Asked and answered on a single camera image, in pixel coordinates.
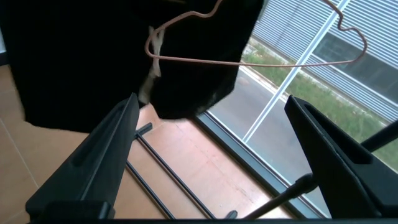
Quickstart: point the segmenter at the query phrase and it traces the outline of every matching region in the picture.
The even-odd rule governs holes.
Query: building
[[[320,0],[266,0],[253,35],[297,60],[326,21],[331,9]],[[398,1],[351,0],[343,27],[358,27],[369,44],[358,62],[311,67],[316,78],[348,95],[387,121],[398,119]],[[340,32],[337,21],[307,63],[356,58],[363,44],[355,32]]]

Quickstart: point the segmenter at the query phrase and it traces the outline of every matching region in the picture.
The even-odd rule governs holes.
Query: black rubber foot
[[[238,212],[233,210],[228,213],[225,219],[235,219],[236,217],[238,217]]]

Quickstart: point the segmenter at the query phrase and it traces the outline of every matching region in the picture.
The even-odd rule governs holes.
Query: copper wire hanger
[[[338,64],[343,64],[343,63],[352,63],[352,62],[358,61],[361,57],[363,57],[364,54],[366,53],[366,50],[368,49],[368,42],[366,41],[365,36],[362,34],[362,32],[359,31],[359,29],[356,27],[342,28],[341,24],[342,24],[343,18],[344,18],[343,13],[329,0],[322,0],[324,3],[326,3],[328,6],[330,6],[338,14],[338,16],[339,16],[339,20],[337,23],[338,30],[340,30],[342,32],[353,30],[362,39],[363,49],[362,49],[361,54],[356,59],[345,60],[345,61],[340,61],[340,62],[313,63],[313,64],[306,64],[306,65],[263,65],[263,64],[256,64],[256,63],[224,62],[224,61],[215,61],[215,60],[202,60],[202,59],[194,59],[194,58],[161,56],[161,55],[154,55],[149,51],[150,40],[152,40],[152,38],[154,36],[156,36],[161,30],[164,30],[164,29],[168,28],[170,25],[172,25],[178,21],[181,21],[182,19],[184,19],[186,17],[190,17],[190,16],[197,16],[197,17],[201,17],[204,19],[210,18],[211,16],[213,16],[216,13],[216,11],[218,10],[218,7],[220,6],[222,1],[223,0],[217,0],[213,10],[211,10],[211,12],[209,12],[209,13],[202,14],[202,13],[196,12],[196,11],[184,12],[183,14],[162,24],[160,27],[158,27],[157,29],[155,29],[153,31],[153,33],[148,37],[147,41],[145,42],[145,53],[149,57],[157,58],[159,60],[174,60],[174,61],[180,61],[180,62],[209,63],[209,64],[218,64],[218,65],[234,65],[234,66],[242,65],[242,66],[254,66],[254,67],[284,67],[284,68],[286,68],[286,67],[313,67],[313,66],[322,66],[322,65],[338,65]]]

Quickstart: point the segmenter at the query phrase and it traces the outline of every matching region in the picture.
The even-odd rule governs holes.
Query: corrugated metal wall
[[[397,12],[397,0],[351,0],[344,11],[343,22],[345,27],[359,27],[368,39],[368,53],[395,68],[398,67]],[[253,34],[286,56],[298,59],[330,13],[331,9],[319,0],[269,0]],[[362,48],[361,40],[353,32],[342,34],[333,26],[330,33]],[[320,62],[320,59],[313,55],[307,63],[317,62]],[[310,70],[387,120],[398,119],[396,103],[355,79],[330,67],[313,67]]]

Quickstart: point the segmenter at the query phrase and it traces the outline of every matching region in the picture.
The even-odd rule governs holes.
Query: grass
[[[279,59],[273,57],[263,46],[259,44],[252,44],[252,46],[257,51],[243,55],[243,61],[247,63],[282,64]],[[291,69],[252,68],[277,86],[280,86],[285,80]],[[311,103],[357,142],[366,140],[383,128],[380,119],[370,111],[363,111],[344,100],[339,100],[331,90],[322,87],[301,73],[298,73],[293,79],[286,92]],[[377,150],[375,155],[395,170],[398,170],[398,141],[394,141]]]

